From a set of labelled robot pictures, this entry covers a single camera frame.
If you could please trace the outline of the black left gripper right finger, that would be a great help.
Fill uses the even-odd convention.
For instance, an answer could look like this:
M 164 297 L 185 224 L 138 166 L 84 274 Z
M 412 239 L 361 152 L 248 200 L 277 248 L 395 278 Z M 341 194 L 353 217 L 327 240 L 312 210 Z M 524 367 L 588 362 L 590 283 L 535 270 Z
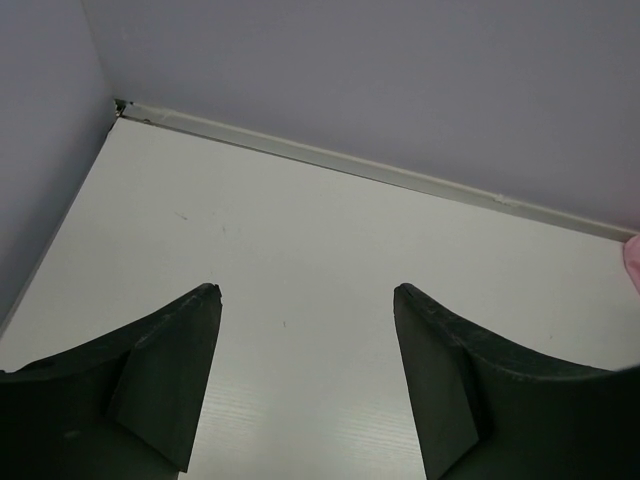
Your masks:
M 639 370 L 604 370 L 521 346 L 415 286 L 394 321 L 430 479 L 635 479 Z

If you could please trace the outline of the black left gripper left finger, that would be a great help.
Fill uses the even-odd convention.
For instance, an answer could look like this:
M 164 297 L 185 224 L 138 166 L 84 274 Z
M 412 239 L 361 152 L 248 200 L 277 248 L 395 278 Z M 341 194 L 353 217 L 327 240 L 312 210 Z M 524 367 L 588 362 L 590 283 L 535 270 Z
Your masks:
M 205 283 L 158 311 L 1 374 L 4 479 L 187 471 L 222 317 Z

